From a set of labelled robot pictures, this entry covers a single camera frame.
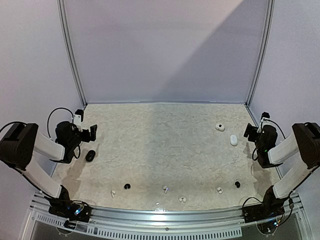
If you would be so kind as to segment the white round earbud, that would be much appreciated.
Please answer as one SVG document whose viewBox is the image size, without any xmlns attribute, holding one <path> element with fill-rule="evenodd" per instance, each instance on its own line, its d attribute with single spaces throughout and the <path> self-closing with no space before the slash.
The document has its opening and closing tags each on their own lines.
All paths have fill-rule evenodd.
<svg viewBox="0 0 320 240">
<path fill-rule="evenodd" d="M 216 190 L 217 190 L 217 192 L 218 192 L 219 194 L 222 194 L 222 193 L 223 193 L 223 189 L 222 189 L 221 187 L 218 187 Z"/>
<path fill-rule="evenodd" d="M 185 203 L 187 201 L 187 198 L 182 196 L 178 200 L 179 200 L 180 203 Z"/>
</svg>

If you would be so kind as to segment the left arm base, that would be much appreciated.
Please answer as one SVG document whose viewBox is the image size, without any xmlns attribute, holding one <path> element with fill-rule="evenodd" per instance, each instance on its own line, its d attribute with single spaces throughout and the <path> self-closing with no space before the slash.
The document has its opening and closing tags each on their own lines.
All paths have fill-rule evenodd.
<svg viewBox="0 0 320 240">
<path fill-rule="evenodd" d="M 48 212 L 52 215 L 66 218 L 69 221 L 88 223 L 91 218 L 92 208 L 89 204 L 79 200 L 61 200 L 46 198 L 50 207 Z"/>
</svg>

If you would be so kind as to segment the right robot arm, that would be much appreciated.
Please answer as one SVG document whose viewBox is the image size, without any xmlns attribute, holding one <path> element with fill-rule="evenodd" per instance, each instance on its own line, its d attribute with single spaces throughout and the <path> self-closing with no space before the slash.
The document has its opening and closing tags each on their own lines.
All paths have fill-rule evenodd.
<svg viewBox="0 0 320 240">
<path fill-rule="evenodd" d="M 260 126 L 247 124 L 243 136 L 255 144 L 259 165 L 263 169 L 282 165 L 295 154 L 300 155 L 290 170 L 280 181 L 265 192 L 258 213 L 269 218 L 278 207 L 317 169 L 320 167 L 320 126 L 315 122 L 295 123 L 291 134 L 276 144 L 278 133 L 270 120 L 262 119 Z"/>
</svg>

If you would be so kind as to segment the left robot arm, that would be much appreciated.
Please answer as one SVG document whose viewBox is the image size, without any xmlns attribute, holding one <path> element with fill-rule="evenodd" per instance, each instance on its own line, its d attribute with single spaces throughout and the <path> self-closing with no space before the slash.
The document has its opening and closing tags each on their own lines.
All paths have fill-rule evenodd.
<svg viewBox="0 0 320 240">
<path fill-rule="evenodd" d="M 89 129 L 80 130 L 75 124 L 63 121 L 56 127 L 56 140 L 52 140 L 39 131 L 36 123 L 12 121 L 0 129 L 5 131 L 0 140 L 0 160 L 19 172 L 46 197 L 58 199 L 55 209 L 63 217 L 70 217 L 75 210 L 68 201 L 68 191 L 43 170 L 34 154 L 41 154 L 54 163 L 69 164 L 80 157 L 82 142 L 96 140 L 97 129 L 95 124 Z"/>
</svg>

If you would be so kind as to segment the white oval charging case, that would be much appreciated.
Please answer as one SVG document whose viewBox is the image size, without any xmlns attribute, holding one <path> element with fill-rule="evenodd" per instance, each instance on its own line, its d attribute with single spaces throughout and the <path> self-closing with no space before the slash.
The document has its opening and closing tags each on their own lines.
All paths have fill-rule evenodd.
<svg viewBox="0 0 320 240">
<path fill-rule="evenodd" d="M 230 135 L 229 142 L 232 146 L 238 145 L 238 138 L 235 134 Z"/>
</svg>

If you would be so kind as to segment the white round earbud front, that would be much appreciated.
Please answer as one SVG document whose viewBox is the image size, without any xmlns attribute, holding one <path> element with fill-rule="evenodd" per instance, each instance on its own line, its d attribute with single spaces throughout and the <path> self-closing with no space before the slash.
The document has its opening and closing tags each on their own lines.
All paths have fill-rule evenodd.
<svg viewBox="0 0 320 240">
<path fill-rule="evenodd" d="M 187 201 L 187 198 L 182 196 L 178 200 L 179 200 L 180 203 L 185 203 Z"/>
</svg>

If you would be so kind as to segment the white square charging case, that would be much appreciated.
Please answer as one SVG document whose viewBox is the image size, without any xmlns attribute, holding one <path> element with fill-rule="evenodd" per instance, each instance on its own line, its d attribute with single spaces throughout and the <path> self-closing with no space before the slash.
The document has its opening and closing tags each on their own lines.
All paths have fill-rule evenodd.
<svg viewBox="0 0 320 240">
<path fill-rule="evenodd" d="M 225 130 L 225 125 L 222 124 L 222 123 L 217 123 L 217 124 L 215 125 L 215 129 L 218 130 L 218 131 L 223 132 L 223 131 Z"/>
</svg>

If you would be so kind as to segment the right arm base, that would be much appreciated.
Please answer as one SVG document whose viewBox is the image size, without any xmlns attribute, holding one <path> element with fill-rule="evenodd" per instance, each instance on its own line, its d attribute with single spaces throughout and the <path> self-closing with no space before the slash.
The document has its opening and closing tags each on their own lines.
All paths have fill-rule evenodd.
<svg viewBox="0 0 320 240">
<path fill-rule="evenodd" d="M 258 204 L 252 204 L 252 205 L 247 205 L 246 203 L 249 200 L 257 200 Z M 288 206 L 290 209 L 290 213 L 287 217 L 285 217 L 285 208 L 284 208 L 284 202 L 288 200 Z M 279 204 L 275 205 L 269 205 L 263 203 L 256 197 L 249 197 L 247 198 L 244 203 L 242 204 L 241 211 L 242 211 L 242 216 L 244 218 L 245 223 L 251 223 L 251 222 L 258 222 L 262 220 L 267 220 L 267 219 L 275 219 L 275 226 L 281 225 L 282 223 L 285 223 L 288 218 L 291 216 L 294 208 L 294 202 L 292 198 L 285 198 L 281 199 Z"/>
</svg>

